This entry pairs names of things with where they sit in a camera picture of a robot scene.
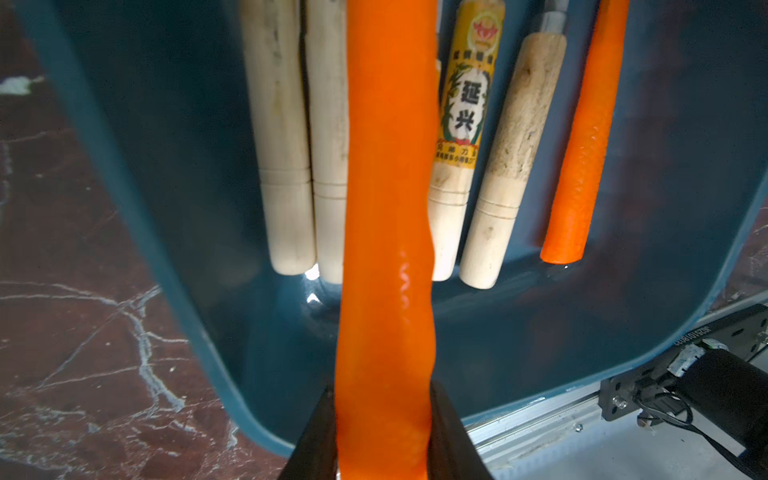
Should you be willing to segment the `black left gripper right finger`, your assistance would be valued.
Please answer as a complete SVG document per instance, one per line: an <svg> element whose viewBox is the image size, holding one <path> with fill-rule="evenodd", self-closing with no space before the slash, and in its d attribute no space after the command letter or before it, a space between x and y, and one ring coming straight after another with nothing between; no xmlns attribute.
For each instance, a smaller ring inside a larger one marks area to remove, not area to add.
<svg viewBox="0 0 768 480"><path fill-rule="evenodd" d="M492 475L439 382L430 385L431 435L427 449L429 479L487 479Z"/></svg>

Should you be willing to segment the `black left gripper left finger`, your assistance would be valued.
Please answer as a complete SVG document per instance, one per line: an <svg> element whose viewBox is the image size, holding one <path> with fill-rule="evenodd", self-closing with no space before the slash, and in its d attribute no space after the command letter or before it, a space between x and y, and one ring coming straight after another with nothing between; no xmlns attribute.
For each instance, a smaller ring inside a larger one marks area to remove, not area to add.
<svg viewBox="0 0 768 480"><path fill-rule="evenodd" d="M278 480L333 480L338 473L334 391L327 385Z"/></svg>

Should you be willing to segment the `orange handle sickle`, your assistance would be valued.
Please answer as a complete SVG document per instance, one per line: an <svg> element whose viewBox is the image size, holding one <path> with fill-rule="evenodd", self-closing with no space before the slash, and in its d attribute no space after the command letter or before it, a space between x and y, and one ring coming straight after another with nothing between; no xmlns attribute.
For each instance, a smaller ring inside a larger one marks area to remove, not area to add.
<svg viewBox="0 0 768 480"><path fill-rule="evenodd" d="M344 479L427 475L436 15L433 1L348 3L349 181L335 367Z"/></svg>
<svg viewBox="0 0 768 480"><path fill-rule="evenodd" d="M546 263L583 258L609 143L623 61L628 1L599 5L548 228Z"/></svg>

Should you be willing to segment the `wooden sickle labelled handle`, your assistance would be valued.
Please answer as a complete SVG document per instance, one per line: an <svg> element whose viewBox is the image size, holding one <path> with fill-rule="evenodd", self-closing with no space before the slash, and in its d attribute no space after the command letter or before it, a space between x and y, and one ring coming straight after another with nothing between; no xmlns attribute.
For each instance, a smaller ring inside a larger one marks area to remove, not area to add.
<svg viewBox="0 0 768 480"><path fill-rule="evenodd" d="M428 195L432 279L453 273L505 17L503 1L459 4L440 104Z"/></svg>

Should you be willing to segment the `teal plastic tray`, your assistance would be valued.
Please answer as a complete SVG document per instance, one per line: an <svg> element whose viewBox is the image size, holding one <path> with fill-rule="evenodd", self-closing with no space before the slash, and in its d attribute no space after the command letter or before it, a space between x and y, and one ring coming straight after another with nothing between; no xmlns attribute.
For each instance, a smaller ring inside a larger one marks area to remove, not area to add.
<svg viewBox="0 0 768 480"><path fill-rule="evenodd" d="M22 1L64 107L226 410L287 456L332 378L341 291L269 259L232 1ZM723 289L767 194L767 5L635 1L583 259L539 257L597 5L567 51L496 285L435 284L468 423L640 365Z"/></svg>

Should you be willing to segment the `wooden handle sickle plain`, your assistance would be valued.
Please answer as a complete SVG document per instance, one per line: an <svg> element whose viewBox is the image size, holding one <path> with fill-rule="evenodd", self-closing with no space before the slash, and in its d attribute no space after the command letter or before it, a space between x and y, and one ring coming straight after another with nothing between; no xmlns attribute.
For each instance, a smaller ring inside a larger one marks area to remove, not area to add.
<svg viewBox="0 0 768 480"><path fill-rule="evenodd" d="M470 287L499 277L564 61L568 6L545 1L520 47L460 263Z"/></svg>

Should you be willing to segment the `blue blade wooden sickle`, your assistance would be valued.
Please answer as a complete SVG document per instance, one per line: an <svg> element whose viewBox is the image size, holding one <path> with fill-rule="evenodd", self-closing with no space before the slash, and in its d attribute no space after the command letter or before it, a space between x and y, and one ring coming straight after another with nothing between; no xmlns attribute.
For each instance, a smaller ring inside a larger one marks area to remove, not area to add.
<svg viewBox="0 0 768 480"><path fill-rule="evenodd" d="M346 3L306 3L306 61L317 263L343 281L349 164Z"/></svg>

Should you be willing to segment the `wooden sickle grey blade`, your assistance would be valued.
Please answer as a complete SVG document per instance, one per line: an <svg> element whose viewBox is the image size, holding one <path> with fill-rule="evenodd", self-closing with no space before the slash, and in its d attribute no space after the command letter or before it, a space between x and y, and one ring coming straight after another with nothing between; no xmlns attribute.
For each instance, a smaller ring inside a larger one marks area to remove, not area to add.
<svg viewBox="0 0 768 480"><path fill-rule="evenodd" d="M270 261L281 275L299 275L316 263L300 6L238 7Z"/></svg>

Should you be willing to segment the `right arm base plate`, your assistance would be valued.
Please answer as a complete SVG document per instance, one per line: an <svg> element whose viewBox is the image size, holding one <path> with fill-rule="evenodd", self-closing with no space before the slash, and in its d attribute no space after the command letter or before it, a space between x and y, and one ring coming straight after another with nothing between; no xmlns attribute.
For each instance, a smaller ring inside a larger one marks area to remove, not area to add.
<svg viewBox="0 0 768 480"><path fill-rule="evenodd" d="M649 399L672 384L673 374L668 366L689 344L704 347L715 344L726 348L742 360L750 361L767 341L767 307L753 305L689 331L663 353L641 366L600 384L598 405L602 418L617 420L639 409L634 402L637 394Z"/></svg>

